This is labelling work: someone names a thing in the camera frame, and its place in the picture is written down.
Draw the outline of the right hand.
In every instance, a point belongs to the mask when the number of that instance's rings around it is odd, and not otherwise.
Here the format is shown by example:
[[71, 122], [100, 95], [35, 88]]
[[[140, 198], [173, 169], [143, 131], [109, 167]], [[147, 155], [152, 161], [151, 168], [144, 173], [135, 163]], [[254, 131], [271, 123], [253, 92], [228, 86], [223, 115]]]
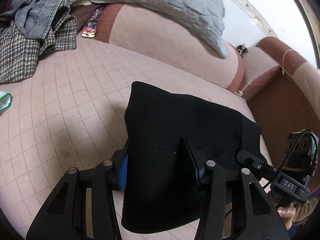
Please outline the right hand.
[[285, 225], [285, 228], [287, 230], [290, 230], [293, 224], [293, 219], [296, 214], [296, 208], [294, 207], [294, 205], [291, 203], [286, 207], [280, 206], [277, 208], [277, 211]]

